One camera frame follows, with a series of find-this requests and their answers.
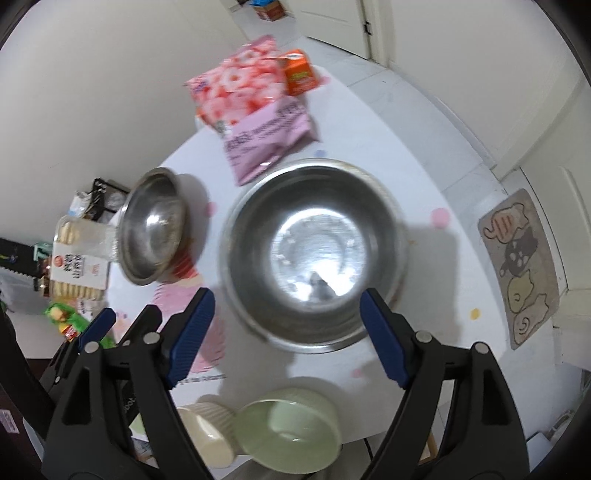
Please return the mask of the small steel bowl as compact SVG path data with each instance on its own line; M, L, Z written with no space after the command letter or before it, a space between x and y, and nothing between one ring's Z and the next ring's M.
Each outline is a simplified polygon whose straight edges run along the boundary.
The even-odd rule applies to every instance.
M186 240L188 209L176 175L158 167L128 194L116 227L117 262L125 277L140 286L165 275Z

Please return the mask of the green ceramic plate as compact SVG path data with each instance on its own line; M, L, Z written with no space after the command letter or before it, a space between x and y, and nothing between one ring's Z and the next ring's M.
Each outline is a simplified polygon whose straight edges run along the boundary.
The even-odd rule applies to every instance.
M245 405L233 419L233 430L252 460L286 474L322 471L342 447L335 405L302 388L276 390Z

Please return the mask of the large steel bowl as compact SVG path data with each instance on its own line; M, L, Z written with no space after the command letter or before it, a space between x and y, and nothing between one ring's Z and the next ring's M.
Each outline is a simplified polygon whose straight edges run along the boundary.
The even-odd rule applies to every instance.
M280 350L324 354L366 335L363 291L397 299L407 228L386 186L346 162L311 158L276 168L242 193L221 235L229 308Z

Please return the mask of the green chips bag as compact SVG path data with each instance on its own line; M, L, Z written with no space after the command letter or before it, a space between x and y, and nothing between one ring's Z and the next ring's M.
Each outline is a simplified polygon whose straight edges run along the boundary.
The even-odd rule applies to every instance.
M98 342L106 349L116 345L110 335L116 315L110 308L103 308L92 320L87 320L74 307L53 302L45 310L45 315L69 342L82 337L82 346L91 341Z

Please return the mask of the biscuit package white label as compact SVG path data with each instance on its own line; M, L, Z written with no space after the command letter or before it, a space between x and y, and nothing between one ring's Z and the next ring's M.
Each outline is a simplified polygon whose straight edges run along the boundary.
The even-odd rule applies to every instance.
M66 215L56 225L50 259L52 299L99 301L104 298L112 262L87 253L90 221Z

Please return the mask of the clear glass jar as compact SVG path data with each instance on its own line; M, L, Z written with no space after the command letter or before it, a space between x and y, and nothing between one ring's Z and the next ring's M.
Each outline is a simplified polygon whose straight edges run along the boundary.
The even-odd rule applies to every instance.
M89 255L108 260L118 261L117 227L90 221L87 227L87 247Z

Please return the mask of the cream ribbed ceramic cup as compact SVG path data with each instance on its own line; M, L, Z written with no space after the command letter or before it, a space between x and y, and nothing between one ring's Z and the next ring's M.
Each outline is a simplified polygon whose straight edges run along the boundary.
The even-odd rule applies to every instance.
M207 467L229 467L240 447L233 433L235 413L214 402L197 402L176 408L193 446Z

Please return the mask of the cartoon cat floor mat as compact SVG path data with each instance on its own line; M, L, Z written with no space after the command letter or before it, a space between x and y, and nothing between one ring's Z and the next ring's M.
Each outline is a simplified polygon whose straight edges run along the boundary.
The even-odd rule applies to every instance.
M511 348L531 338L556 312L555 265L538 211L520 189L478 222L501 290Z

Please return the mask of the pink strawberry snack bag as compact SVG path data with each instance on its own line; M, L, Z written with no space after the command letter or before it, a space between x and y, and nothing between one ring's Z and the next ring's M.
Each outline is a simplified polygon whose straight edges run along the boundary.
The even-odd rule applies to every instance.
M184 83L197 118L221 137L238 186L318 138L308 108L290 94L286 66L276 38L263 35Z

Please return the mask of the orange drink carton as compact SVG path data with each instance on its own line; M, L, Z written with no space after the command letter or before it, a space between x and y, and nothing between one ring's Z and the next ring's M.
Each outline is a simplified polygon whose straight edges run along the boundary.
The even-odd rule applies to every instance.
M312 69L308 55L301 49L290 50L280 56L280 67L286 79L287 94L300 96L318 88L320 81Z

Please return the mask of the orange box on floor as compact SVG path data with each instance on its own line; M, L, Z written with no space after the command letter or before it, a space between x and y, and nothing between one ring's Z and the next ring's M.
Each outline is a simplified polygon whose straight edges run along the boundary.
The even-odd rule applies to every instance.
M276 21L286 15L280 0L252 0L250 5L264 21Z

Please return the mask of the white door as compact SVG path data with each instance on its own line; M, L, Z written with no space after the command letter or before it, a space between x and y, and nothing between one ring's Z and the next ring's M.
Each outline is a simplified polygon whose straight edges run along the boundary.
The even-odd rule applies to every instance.
M370 59L366 16L360 0L290 0L304 36Z

